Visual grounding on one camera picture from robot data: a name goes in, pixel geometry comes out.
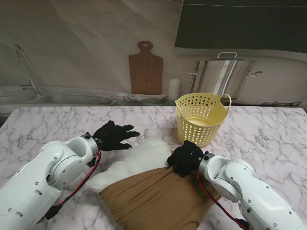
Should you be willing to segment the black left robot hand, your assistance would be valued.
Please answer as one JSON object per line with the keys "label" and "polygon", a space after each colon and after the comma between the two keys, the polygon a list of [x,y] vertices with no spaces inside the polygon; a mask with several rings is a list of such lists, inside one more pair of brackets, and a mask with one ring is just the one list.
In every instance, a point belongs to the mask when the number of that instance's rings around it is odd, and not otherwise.
{"label": "black left robot hand", "polygon": [[92,137],[101,151],[128,150],[131,145],[121,142],[140,135],[132,129],[134,129],[132,125],[119,126],[114,121],[108,121],[95,131]]}

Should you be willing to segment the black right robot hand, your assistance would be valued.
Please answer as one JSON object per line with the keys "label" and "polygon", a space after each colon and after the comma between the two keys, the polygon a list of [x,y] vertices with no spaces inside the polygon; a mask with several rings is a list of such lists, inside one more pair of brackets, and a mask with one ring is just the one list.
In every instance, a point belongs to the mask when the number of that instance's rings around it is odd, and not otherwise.
{"label": "black right robot hand", "polygon": [[186,177],[199,168],[204,153],[195,143],[185,140],[183,145],[176,148],[167,158],[167,164],[180,177]]}

